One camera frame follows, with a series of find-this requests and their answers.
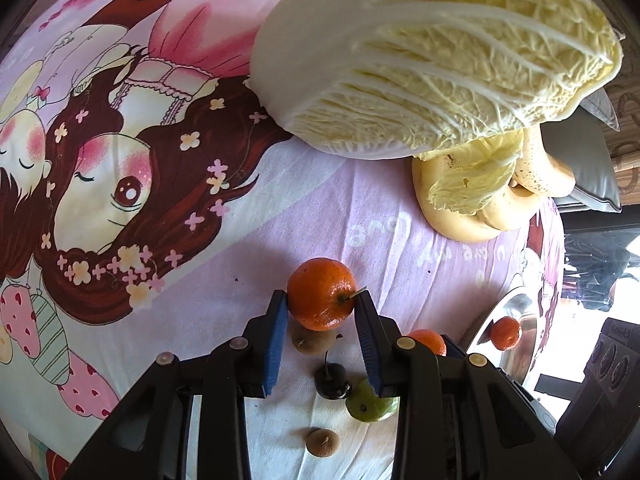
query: kiwi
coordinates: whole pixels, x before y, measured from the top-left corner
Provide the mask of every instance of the kiwi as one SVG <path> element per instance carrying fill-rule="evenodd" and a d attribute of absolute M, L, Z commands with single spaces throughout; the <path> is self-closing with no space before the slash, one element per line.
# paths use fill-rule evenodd
<path fill-rule="evenodd" d="M 340 447 L 340 437 L 331 430 L 315 430 L 306 438 L 306 450 L 313 456 L 326 458 Z"/>
<path fill-rule="evenodd" d="M 289 319 L 289 336 L 295 349 L 304 355 L 324 354 L 336 339 L 336 329 L 316 332 L 303 327 L 295 319 Z"/>

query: silver tray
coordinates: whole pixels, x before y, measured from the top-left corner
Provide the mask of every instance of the silver tray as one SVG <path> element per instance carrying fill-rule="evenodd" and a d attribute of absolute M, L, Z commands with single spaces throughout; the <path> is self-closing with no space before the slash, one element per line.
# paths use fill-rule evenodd
<path fill-rule="evenodd" d="M 511 350 L 500 351 L 489 341 L 489 330 L 493 322 L 504 316 L 520 322 L 522 337 Z M 478 317 L 460 340 L 460 346 L 468 353 L 484 355 L 495 367 L 502 368 L 515 381 L 522 384 L 531 368 L 533 356 L 540 345 L 542 330 L 538 302 L 524 286 L 510 290 L 488 313 Z"/>

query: orange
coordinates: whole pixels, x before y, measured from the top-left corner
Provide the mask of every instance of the orange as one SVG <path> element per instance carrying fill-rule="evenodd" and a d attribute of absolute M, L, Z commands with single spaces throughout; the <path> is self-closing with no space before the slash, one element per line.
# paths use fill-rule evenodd
<path fill-rule="evenodd" d="M 309 330 L 331 330 L 349 317 L 355 300 L 356 280 L 342 263 L 313 258 L 289 278 L 287 303 L 291 315 Z"/>
<path fill-rule="evenodd" d="M 447 345 L 444 343 L 442 336 L 435 330 L 422 328 L 409 332 L 408 336 L 425 345 L 436 355 L 447 355 Z"/>
<path fill-rule="evenodd" d="M 498 350 L 511 350 L 522 337 L 522 327 L 517 319 L 505 316 L 489 330 L 489 339 Z"/>

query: green striped ear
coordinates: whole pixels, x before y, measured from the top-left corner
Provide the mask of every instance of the green striped ear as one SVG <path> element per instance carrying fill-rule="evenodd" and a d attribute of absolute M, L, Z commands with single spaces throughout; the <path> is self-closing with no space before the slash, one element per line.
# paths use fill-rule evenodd
<path fill-rule="evenodd" d="M 33 294 L 31 304 L 40 337 L 40 355 L 31 364 L 49 383 L 65 384 L 69 379 L 69 348 L 58 313 L 41 294 Z"/>

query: screw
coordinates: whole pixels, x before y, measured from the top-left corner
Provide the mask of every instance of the screw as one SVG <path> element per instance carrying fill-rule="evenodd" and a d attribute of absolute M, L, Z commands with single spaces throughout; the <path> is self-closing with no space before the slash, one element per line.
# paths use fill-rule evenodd
<path fill-rule="evenodd" d="M 415 341 L 410 337 L 401 337 L 400 339 L 398 339 L 398 341 L 396 341 L 396 344 L 402 350 L 411 350 L 415 347 Z"/>
<path fill-rule="evenodd" d="M 249 346 L 249 340 L 245 337 L 235 337 L 229 341 L 229 346 L 234 350 L 243 350 Z"/>
<path fill-rule="evenodd" d="M 171 352 L 162 352 L 161 354 L 158 354 L 158 357 L 156 357 L 156 363 L 160 366 L 167 366 L 174 362 L 174 358 L 175 355 Z"/>
<path fill-rule="evenodd" d="M 469 356 L 469 362 L 473 365 L 473 366 L 477 366 L 479 368 L 485 366 L 487 364 L 487 360 L 486 357 L 484 357 L 482 354 L 471 354 Z"/>

